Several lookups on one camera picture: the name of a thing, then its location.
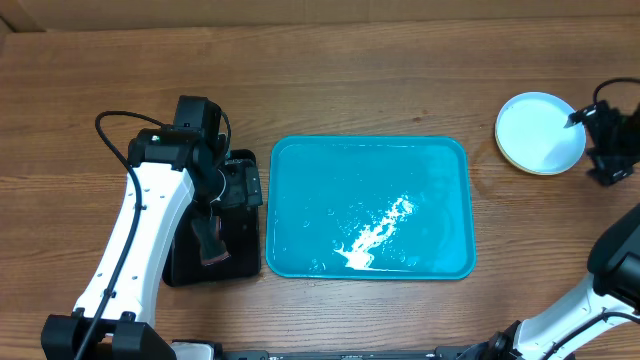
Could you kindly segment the light blue plate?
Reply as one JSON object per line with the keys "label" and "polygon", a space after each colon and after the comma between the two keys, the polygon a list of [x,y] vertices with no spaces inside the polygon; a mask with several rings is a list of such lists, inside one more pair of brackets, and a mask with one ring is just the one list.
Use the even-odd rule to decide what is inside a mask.
{"label": "light blue plate", "polygon": [[551,176],[576,165],[586,148],[583,126],[565,128],[574,109],[559,97],[525,92],[509,99],[496,118],[496,134],[518,164]]}

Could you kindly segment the pink and green sponge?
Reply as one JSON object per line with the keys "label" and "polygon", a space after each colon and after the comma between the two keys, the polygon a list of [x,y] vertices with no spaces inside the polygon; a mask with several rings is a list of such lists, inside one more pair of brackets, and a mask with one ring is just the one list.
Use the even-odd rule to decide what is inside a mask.
{"label": "pink and green sponge", "polygon": [[199,242],[200,260],[203,266],[220,263],[230,257],[226,243],[221,238],[219,217],[195,218],[191,228]]}

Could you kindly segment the yellow-green plate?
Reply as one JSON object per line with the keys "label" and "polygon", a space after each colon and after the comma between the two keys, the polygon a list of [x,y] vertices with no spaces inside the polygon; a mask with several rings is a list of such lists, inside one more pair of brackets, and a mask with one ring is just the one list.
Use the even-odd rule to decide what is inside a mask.
{"label": "yellow-green plate", "polygon": [[514,161],[514,160],[513,160],[513,159],[512,159],[508,154],[507,154],[507,152],[504,150],[504,148],[503,148],[503,146],[502,146],[502,144],[501,144],[501,142],[500,142],[500,140],[499,140],[498,136],[497,136],[496,134],[494,134],[494,135],[495,135],[495,136],[494,136],[494,137],[495,137],[495,142],[496,142],[496,145],[497,145],[497,148],[498,148],[499,152],[500,152],[500,153],[501,153],[501,155],[504,157],[504,159],[506,160],[506,162],[507,162],[507,163],[509,163],[512,167],[514,167],[514,168],[516,168],[516,169],[518,169],[518,170],[520,170],[520,171],[522,171],[522,172],[524,172],[524,173],[530,174],[530,175],[536,175],[536,176],[543,176],[543,175],[545,175],[545,174],[543,174],[543,173],[541,173],[541,172],[533,171],[533,170],[531,170],[531,169],[528,169],[528,168],[526,168],[526,167],[523,167],[523,166],[521,166],[520,164],[518,164],[517,162],[515,162],[515,161]]}

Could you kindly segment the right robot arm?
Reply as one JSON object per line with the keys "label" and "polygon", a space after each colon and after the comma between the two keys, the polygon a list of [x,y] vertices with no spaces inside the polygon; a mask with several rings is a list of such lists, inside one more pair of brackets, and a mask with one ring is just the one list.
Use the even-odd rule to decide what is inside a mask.
{"label": "right robot arm", "polygon": [[[639,161],[639,112],[624,115],[605,100],[569,116],[587,127],[594,147],[590,171],[603,185],[632,173]],[[634,207],[596,241],[586,277],[539,315],[514,322],[487,342],[461,352],[460,359],[569,359],[600,334],[639,321],[639,208]]]}

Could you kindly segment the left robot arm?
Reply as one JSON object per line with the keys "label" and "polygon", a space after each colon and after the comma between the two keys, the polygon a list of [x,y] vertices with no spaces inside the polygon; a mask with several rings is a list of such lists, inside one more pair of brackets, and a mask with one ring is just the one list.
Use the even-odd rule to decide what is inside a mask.
{"label": "left robot arm", "polygon": [[68,315],[41,332],[49,359],[219,359],[220,345],[165,341],[158,290],[238,279],[260,269],[263,202],[254,154],[232,150],[214,102],[181,96],[174,120],[150,119],[118,154],[127,178],[101,261]]}

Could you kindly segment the black plastic tray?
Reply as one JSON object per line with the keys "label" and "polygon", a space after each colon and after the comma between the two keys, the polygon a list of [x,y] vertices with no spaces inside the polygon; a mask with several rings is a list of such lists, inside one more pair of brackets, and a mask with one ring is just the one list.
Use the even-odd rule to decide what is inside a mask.
{"label": "black plastic tray", "polygon": [[[256,162],[253,152],[233,150],[228,160],[250,159]],[[218,172],[224,176],[222,168]],[[222,208],[221,196],[197,194],[187,207],[178,225],[162,279],[171,287],[181,287],[204,282],[216,282],[255,276],[261,267],[259,211],[260,207]],[[221,238],[226,243],[230,257],[211,265],[203,266],[200,246],[192,228],[195,218],[219,217]]]}

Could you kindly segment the teal plastic tray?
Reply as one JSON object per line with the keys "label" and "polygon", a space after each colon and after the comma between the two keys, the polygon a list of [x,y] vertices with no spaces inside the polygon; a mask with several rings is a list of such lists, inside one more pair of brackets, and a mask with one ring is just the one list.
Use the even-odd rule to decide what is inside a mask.
{"label": "teal plastic tray", "polygon": [[476,266],[467,154],[450,137],[285,137],[267,210],[282,277],[457,281]]}

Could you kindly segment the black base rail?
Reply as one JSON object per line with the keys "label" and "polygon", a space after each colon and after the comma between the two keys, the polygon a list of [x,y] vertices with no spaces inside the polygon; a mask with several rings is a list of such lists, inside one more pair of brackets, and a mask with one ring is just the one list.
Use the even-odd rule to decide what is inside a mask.
{"label": "black base rail", "polygon": [[333,351],[268,352],[266,350],[226,351],[221,344],[202,341],[175,341],[170,345],[178,360],[447,360],[500,359],[506,348],[502,340],[469,346],[438,346],[420,351]]}

